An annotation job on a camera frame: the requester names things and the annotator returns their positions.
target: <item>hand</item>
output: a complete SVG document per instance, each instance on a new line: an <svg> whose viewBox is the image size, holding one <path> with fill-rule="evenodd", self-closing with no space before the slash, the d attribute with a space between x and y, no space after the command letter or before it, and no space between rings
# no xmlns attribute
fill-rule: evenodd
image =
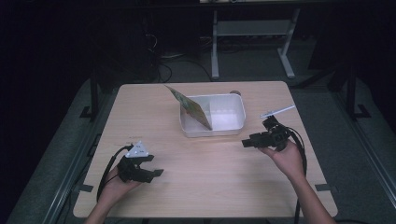
<svg viewBox="0 0 396 224"><path fill-rule="evenodd" d="M106 177L106 184L99 198L99 203L113 206L125 196L131 189L139 186L140 182L130 181L124 183L118 177L118 167L114 167Z"/></svg>
<svg viewBox="0 0 396 224"><path fill-rule="evenodd" d="M288 179L304 177L303 160L297 146L288 140L282 151L274 151L269 147L259 148L259 151L268 155L276 164L277 168L285 174Z"/></svg>
<svg viewBox="0 0 396 224"><path fill-rule="evenodd" d="M104 223L110 209L131 189L134 189L141 184L140 182L135 181L124 183L118 177L118 172L119 170L116 166L108 173L106 184L99 197L99 201L85 220L85 224Z"/></svg>

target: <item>human hand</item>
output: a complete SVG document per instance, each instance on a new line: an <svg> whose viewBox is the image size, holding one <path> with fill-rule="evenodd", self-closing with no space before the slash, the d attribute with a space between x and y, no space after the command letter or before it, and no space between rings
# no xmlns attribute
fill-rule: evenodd
<svg viewBox="0 0 396 224"><path fill-rule="evenodd" d="M259 148L259 151L269 156L288 179L304 177L303 160L300 152L290 140L282 151L274 151L269 147Z"/></svg>
<svg viewBox="0 0 396 224"><path fill-rule="evenodd" d="M114 167L106 177L105 187L99 197L98 203L112 207L125 196L131 189L138 187L141 183L136 181L123 182L118 177L118 167Z"/></svg>

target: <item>metal frame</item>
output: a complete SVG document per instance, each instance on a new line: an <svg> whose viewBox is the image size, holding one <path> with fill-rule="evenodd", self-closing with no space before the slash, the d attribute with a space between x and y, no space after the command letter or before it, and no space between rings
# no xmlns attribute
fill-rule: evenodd
<svg viewBox="0 0 396 224"><path fill-rule="evenodd" d="M376 177L378 178L379 183L381 184L384 191L387 193L390 202L392 203L393 207L396 208L396 181L387 171L386 167L382 164L381 160L377 156L375 152L375 148L370 143L369 139L367 138L364 131L361 129L356 120L350 118L350 113L346 111L345 102L343 97L339 92L335 92L332 97L334 101L339 106L340 111L343 112L343 117L345 118L346 123L352 129L354 134L356 135L357 139L361 142L361 147L364 149L366 153L367 160L373 168L373 172L375 173Z"/></svg>
<svg viewBox="0 0 396 224"><path fill-rule="evenodd" d="M101 106L108 105L110 103L110 96L104 94L101 99ZM75 185L75 181L78 178L78 173L84 168L84 162L90 160L87 158L91 153L92 146L98 142L98 137L105 127L106 113L104 109L98 109L94 116L96 119L90 122L90 126L84 133L84 138L78 146L78 152L71 160L70 166L67 169L64 179L60 184L59 188L56 190L52 203L49 207L47 214L44 217L42 223L56 223L59 215L61 214L62 208L71 194L71 189Z"/></svg>
<svg viewBox="0 0 396 224"><path fill-rule="evenodd" d="M289 63L287 52L294 33L300 9L294 9L291 20L273 21L218 21L218 12L213 14L212 39L212 79L219 79L218 36L230 35L285 35L286 40L282 48L277 50L280 61L288 78L295 78Z"/></svg>

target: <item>black cable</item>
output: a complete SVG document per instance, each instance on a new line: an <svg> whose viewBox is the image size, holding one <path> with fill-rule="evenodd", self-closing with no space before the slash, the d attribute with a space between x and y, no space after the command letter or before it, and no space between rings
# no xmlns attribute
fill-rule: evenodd
<svg viewBox="0 0 396 224"><path fill-rule="evenodd" d="M303 170L304 170L304 175L306 176L306 169L307 169L307 160L306 160L306 155L305 155L305 147L304 147L304 141L303 138L300 136L300 134L295 131L292 128L286 127L285 125L279 123L279 122L274 122L274 124L281 126L282 128L284 128L291 136L291 138L294 140L295 144L297 145L297 148L300 152L300 156L301 159L303 161ZM300 206L300 202L297 199L297 204L296 204L296 208L295 208L295 212L294 212L294 224L298 224L299 220L300 220L300 210L301 210L301 206Z"/></svg>
<svg viewBox="0 0 396 224"><path fill-rule="evenodd" d="M98 192L96 194L96 201L99 201L99 197L102 194L103 188L105 187L106 184L106 177L108 173L110 172L111 167L113 166L114 161L116 160L117 156L122 152L124 149L130 150L133 146L128 146L128 147L122 147L120 148L114 156L111 157L110 161L108 162L108 165L103 172L102 179L100 180L99 187L98 187Z"/></svg>
<svg viewBox="0 0 396 224"><path fill-rule="evenodd" d="M208 39L209 39L208 41L206 41L204 44L200 45L200 50L202 52L204 52L208 49L212 49L212 43L213 43L212 37L209 37Z"/></svg>
<svg viewBox="0 0 396 224"><path fill-rule="evenodd" d="M83 174L85 173L85 168L88 166L88 164L90 163L91 159L92 159L92 158L89 158L89 159L85 162L84 166L82 167L81 171L80 171L79 174L78 174L78 177L77 177L76 180L74 181L72 188L69 190L69 192L67 192L66 200L68 201L68 205L69 205L69 206L68 206L68 208L67 208L67 210L66 210L66 215L65 215L65 217L64 217L64 223L66 223L67 214L69 213L70 208L71 208L71 196L72 196L72 192L73 192L74 188L76 187L77 182L82 178ZM65 207L65 203L63 204L63 206L62 206L62 208L61 208L61 211L60 211L60 213L59 213L59 215L58 215L58 217L57 217L55 223L58 223L58 220L59 220L59 218L60 218L60 216L61 216L61 213L62 213L63 210L64 210L64 207Z"/></svg>
<svg viewBox="0 0 396 224"><path fill-rule="evenodd" d="M163 62L163 63L195 63L196 65L200 66L204 72L206 73L207 77L209 78L210 81L212 81L212 77L210 76L210 74L206 71L206 69L198 62L195 61L191 61L191 60L183 60L183 61L171 61L171 62Z"/></svg>
<svg viewBox="0 0 396 224"><path fill-rule="evenodd" d="M159 74L159 80L158 81L161 82L161 83L166 83L166 82L169 81L169 79L171 79L171 77L173 75L172 68L170 68L168 65L165 65L163 63L159 63L159 65L163 66L163 67L165 67L165 68L167 68L169 70L169 77L166 80L163 80L163 77L161 76L161 72L160 72L160 70L158 70L158 74Z"/></svg>
<svg viewBox="0 0 396 224"><path fill-rule="evenodd" d="M116 178L117 176L119 176L119 175L114 175L113 177L109 178L109 179L106 181L105 185L106 185L108 182L110 182L112 179Z"/></svg>

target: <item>wooden table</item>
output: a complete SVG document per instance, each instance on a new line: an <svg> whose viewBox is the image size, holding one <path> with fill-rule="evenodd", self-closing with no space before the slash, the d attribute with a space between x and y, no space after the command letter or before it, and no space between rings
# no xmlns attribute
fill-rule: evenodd
<svg viewBox="0 0 396 224"><path fill-rule="evenodd" d="M241 143L252 133L266 131L260 114L293 104L287 85L278 81L167 85L186 95L240 91L247 115L242 132L185 137L179 123L179 102L163 84L122 86L84 182L93 190L79 194L75 216L86 217L96 204L97 186L111 156L142 140L155 158L141 167L164 172L129 192L110 217L293 217L297 197L289 180L270 158ZM276 118L304 139L312 187L326 184L298 106ZM319 191L317 195L335 216L331 193Z"/></svg>

